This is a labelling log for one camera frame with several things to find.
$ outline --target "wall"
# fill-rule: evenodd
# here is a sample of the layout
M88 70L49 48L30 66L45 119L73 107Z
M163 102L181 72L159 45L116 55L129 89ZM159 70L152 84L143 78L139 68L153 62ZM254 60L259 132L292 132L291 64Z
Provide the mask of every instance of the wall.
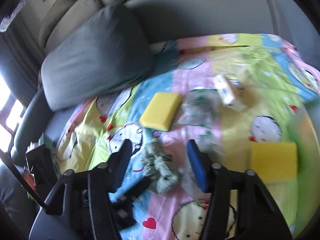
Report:
M20 16L33 40L38 44L39 30L45 15L56 0L29 0L21 9Z

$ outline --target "sofa armrest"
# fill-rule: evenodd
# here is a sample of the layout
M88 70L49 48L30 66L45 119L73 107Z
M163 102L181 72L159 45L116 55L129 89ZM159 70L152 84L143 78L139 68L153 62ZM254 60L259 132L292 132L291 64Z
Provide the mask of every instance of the sofa armrest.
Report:
M37 142L46 129L53 112L45 99L43 88L31 100L22 122L18 127L11 150L12 161L19 166L26 165L26 150L30 142Z

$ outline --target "sponge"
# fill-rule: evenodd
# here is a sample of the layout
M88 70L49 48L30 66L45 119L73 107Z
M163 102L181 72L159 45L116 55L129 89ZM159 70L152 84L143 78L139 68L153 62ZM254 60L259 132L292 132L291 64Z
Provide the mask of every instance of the sponge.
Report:
M297 145L294 142L252 143L251 169L265 183L297 178Z
M178 93L156 93L140 118L141 125L168 131L180 102Z

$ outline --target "metal screw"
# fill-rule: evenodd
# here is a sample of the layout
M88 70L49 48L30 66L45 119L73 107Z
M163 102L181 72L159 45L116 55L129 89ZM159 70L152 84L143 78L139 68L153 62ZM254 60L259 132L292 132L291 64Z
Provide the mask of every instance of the metal screw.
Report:
M212 168L214 168L214 169L220 169L221 168L221 164L220 163L214 163L214 164L212 164Z
M72 174L74 174L74 173L75 173L74 170L69 169L69 170L66 170L66 171L63 173L63 175L65 175L65 176L70 176L70 175L72 175Z
M98 168L99 169L105 169L106 167L108 167L108 163L100 163L100 164L98 164Z
M247 170L247 174L249 176L254 176L256 174L256 172L254 170Z

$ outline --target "gray sofa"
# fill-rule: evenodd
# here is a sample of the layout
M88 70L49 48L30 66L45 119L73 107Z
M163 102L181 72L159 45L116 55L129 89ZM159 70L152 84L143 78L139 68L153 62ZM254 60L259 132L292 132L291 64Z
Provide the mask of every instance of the gray sofa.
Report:
M316 54L320 37L293 0L68 0L63 12L53 13L57 5L49 11L39 35L40 44L50 52L102 6L113 2L124 2L134 12L149 43L221 33L271 33L294 44L307 63L320 69ZM25 165L27 146L43 132L57 141L74 108L52 112L40 89L16 133L14 163ZM26 227L20 228L27 234Z

